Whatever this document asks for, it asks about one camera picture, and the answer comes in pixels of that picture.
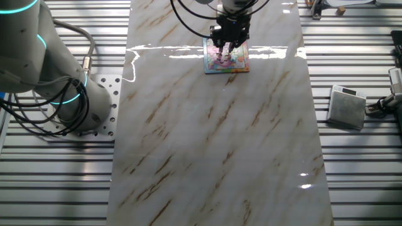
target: colorful card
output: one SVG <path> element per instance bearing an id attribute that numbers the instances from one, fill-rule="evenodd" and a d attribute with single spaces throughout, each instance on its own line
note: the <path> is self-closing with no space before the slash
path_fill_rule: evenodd
<path id="1" fill-rule="evenodd" d="M 205 73 L 249 72 L 247 43 L 233 49 L 230 54 L 229 43 L 226 43 L 222 55 L 219 56 L 219 48 L 214 46 L 211 39 L 204 38 L 204 66 Z"/>

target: white marble slab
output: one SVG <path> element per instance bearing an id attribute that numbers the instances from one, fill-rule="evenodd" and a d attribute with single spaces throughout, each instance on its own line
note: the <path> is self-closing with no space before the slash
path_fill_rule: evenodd
<path id="1" fill-rule="evenodd" d="M 250 35 L 249 73 L 206 75 L 169 1 L 133 1 L 108 226 L 332 224 L 296 0 L 269 2 Z"/>

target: cable bundle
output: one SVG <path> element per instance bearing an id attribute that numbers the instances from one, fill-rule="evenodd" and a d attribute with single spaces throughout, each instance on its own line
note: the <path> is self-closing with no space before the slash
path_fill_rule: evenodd
<path id="1" fill-rule="evenodd" d="M 177 1 L 180 3 L 180 5 L 181 5 L 185 10 L 187 10 L 189 13 L 191 13 L 192 15 L 194 15 L 194 16 L 196 16 L 196 17 L 199 17 L 199 18 L 202 18 L 202 19 L 217 19 L 216 17 L 203 16 L 203 15 L 199 15 L 199 14 L 197 14 L 197 13 L 194 13 L 193 11 L 191 11 L 191 9 L 188 9 L 188 8 L 186 7 L 186 5 L 184 5 L 184 4 L 182 3 L 182 0 L 177 0 Z M 257 2 L 258 2 L 258 0 L 252 0 L 250 3 L 248 3 L 248 4 L 245 5 L 242 9 L 238 10 L 238 11 L 235 12 L 235 13 L 228 13 L 228 12 L 225 12 L 225 13 L 227 14 L 227 15 L 226 15 L 226 18 L 239 16 L 240 14 L 242 14 L 243 12 L 245 12 L 245 10 L 247 10 L 247 9 L 251 8 L 252 6 L 254 6 Z M 252 15 L 252 14 L 257 13 L 258 11 L 260 11 L 265 5 L 268 4 L 268 2 L 269 2 L 269 0 L 266 0 L 259 8 L 257 8 L 257 9 L 254 10 L 253 12 L 249 13 L 249 15 Z M 209 35 L 203 35 L 203 34 L 200 34 L 200 33 L 196 32 L 196 31 L 194 31 L 193 29 L 191 29 L 186 23 L 184 23 L 184 21 L 182 20 L 182 18 L 181 18 L 181 17 L 179 16 L 179 14 L 177 13 L 177 10 L 176 10 L 176 7 L 175 7 L 175 5 L 174 5 L 174 3 L 173 3 L 173 0 L 170 0 L 170 4 L 171 4 L 171 8 L 172 8 L 173 11 L 175 12 L 175 15 L 176 15 L 177 19 L 181 22 L 181 24 L 182 24 L 184 27 L 187 28 L 187 30 L 191 31 L 191 32 L 192 32 L 193 34 L 195 34 L 195 35 L 198 35 L 199 37 L 202 37 L 202 38 L 211 38 L 211 36 L 209 36 Z M 215 11 L 218 11 L 217 9 L 214 9 L 211 5 L 208 4 L 208 6 L 209 6 L 211 9 L 213 9 L 213 10 L 215 10 Z"/>
<path id="2" fill-rule="evenodd" d="M 26 129 L 29 132 L 32 132 L 33 134 L 36 134 L 39 136 L 57 136 L 57 135 L 65 136 L 68 133 L 71 133 L 72 131 L 76 130 L 79 126 L 81 126 L 88 115 L 89 99 L 88 99 L 87 89 L 85 88 L 85 85 L 79 79 L 72 78 L 72 77 L 62 77 L 62 78 L 59 78 L 58 80 L 55 80 L 52 82 L 39 83 L 39 84 L 35 85 L 35 86 L 51 85 L 55 82 L 61 82 L 61 81 L 65 81 L 65 80 L 68 80 L 68 82 L 66 83 L 64 88 L 59 93 L 57 93 L 54 97 L 52 97 L 51 99 L 49 99 L 43 103 L 38 103 L 36 101 L 35 104 L 21 104 L 21 103 L 19 103 L 18 96 L 16 94 L 14 94 L 15 101 L 16 101 L 15 103 L 10 101 L 11 100 L 11 96 L 10 96 L 9 101 L 0 99 L 0 107 L 2 107 L 5 111 L 10 113 L 12 116 L 14 116 L 16 121 L 24 129 Z M 65 124 L 67 124 L 67 126 L 65 129 L 61 129 L 57 132 L 46 131 L 42 127 L 38 126 L 38 124 L 44 124 L 46 122 L 52 121 L 57 116 L 57 114 L 60 112 L 60 109 L 62 108 L 65 95 L 71 85 L 73 85 L 77 89 L 77 93 L 80 94 L 79 99 L 78 99 L 79 108 L 77 109 L 77 113 L 76 113 L 75 117 L 73 119 L 70 119 L 69 121 L 60 120 L 61 122 L 64 122 Z M 25 114 L 25 111 L 23 108 L 32 108 L 32 107 L 40 108 L 44 105 L 50 104 L 51 102 L 53 102 L 54 100 L 56 100 L 59 97 L 60 97 L 60 103 L 59 103 L 58 107 L 55 109 L 55 112 L 51 116 L 46 116 L 45 120 L 40 120 L 40 121 L 31 120 Z M 12 107 L 18 107 L 19 111 L 21 111 L 21 113 L 22 113 L 22 116 L 17 114 L 12 109 Z M 24 122 L 30 123 L 32 126 L 34 126 L 35 128 L 39 129 L 42 132 L 36 132 L 36 131 L 29 129 L 28 127 L 26 127 L 23 124 Z"/>

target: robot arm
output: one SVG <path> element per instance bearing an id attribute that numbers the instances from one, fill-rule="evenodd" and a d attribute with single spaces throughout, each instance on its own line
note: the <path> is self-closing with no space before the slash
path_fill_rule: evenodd
<path id="1" fill-rule="evenodd" d="M 106 120 L 112 105 L 109 93 L 89 78 L 64 45 L 44 0 L 0 0 L 0 34 L 0 92 L 34 90 L 47 102 L 51 100 L 66 127 L 77 131 L 95 129 Z M 78 89 L 81 84 L 85 92 Z M 82 97 L 90 101 L 85 103 Z M 6 106 L 10 103 L 0 102 L 12 111 Z M 22 121 L 41 124 L 27 118 Z"/>
<path id="2" fill-rule="evenodd" d="M 213 0 L 197 0 L 200 4 L 209 4 Z M 255 0 L 222 0 L 217 7 L 218 26 L 210 27 L 210 36 L 214 45 L 222 52 L 226 43 L 229 44 L 229 52 L 240 47 L 249 39 L 251 20 L 251 7 Z"/>

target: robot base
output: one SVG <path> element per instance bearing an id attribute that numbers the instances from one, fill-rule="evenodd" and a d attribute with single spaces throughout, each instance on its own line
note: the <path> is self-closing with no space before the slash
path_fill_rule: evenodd
<path id="1" fill-rule="evenodd" d="M 87 132 L 71 132 L 66 136 L 49 137 L 45 136 L 44 139 L 48 142 L 63 142 L 63 141 L 114 141 L 116 138 L 117 128 L 117 113 L 119 112 L 119 101 L 122 84 L 121 75 L 91 75 L 95 83 L 103 85 L 112 99 L 112 109 L 107 118 L 99 127 L 93 131 Z M 48 116 L 54 113 L 55 109 L 49 105 Z M 64 129 L 65 126 L 54 122 L 47 122 L 44 129 L 47 131 L 56 132 Z"/>

